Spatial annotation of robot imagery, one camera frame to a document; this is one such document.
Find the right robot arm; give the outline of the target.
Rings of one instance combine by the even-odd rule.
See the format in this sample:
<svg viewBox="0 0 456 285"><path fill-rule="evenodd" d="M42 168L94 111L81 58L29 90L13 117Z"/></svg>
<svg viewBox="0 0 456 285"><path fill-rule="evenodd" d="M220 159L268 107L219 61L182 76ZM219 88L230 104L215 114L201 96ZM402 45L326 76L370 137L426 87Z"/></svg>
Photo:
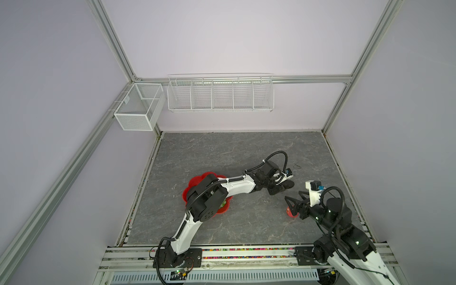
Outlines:
<svg viewBox="0 0 456 285"><path fill-rule="evenodd" d="M325 205L311 206L306 192L301 199L286 197L288 210L293 217L312 218L323 235L312 248L296 247L294 257L298 264L314 262L330 270L321 270L321 284L334 284L332 275L342 276L351 285L398 285L400 282L390 272L379 251L361 229L352 224L352 211L342 198L330 198Z"/></svg>

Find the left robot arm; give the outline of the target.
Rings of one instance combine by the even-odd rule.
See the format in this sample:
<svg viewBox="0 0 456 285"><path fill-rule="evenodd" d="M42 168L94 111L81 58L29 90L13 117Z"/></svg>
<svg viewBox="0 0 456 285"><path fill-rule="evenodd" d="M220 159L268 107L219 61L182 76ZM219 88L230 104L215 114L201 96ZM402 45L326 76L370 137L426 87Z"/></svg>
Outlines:
<svg viewBox="0 0 456 285"><path fill-rule="evenodd" d="M189 250L200 226L215 216L222 204L230 197L250 194L266 189L276 195L294 186L290 168L279 169L271 161L263 161L259 168L244 171L242 175L225 178L209 172L186 193L186 209L182 223L171 238L169 247L175 255Z"/></svg>

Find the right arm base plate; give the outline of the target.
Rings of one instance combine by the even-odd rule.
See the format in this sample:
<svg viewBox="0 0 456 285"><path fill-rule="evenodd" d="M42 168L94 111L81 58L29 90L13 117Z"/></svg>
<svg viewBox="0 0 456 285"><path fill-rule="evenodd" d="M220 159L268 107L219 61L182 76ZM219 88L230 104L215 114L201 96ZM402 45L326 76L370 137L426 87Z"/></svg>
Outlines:
<svg viewBox="0 0 456 285"><path fill-rule="evenodd" d="M325 262L316 259L313 247L295 247L293 256L296 258L299 266L323 266Z"/></svg>

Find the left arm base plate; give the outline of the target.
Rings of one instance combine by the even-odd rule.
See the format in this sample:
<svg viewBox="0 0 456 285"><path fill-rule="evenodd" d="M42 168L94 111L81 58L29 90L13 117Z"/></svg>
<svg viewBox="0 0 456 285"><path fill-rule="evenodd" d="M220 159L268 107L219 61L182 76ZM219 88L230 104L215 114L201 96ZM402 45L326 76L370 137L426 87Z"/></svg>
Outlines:
<svg viewBox="0 0 456 285"><path fill-rule="evenodd" d="M159 257L154 258L153 267L156 268L200 268L203 260L202 248L190 248L183 254L177 255L171 247L160 248L158 250Z"/></svg>

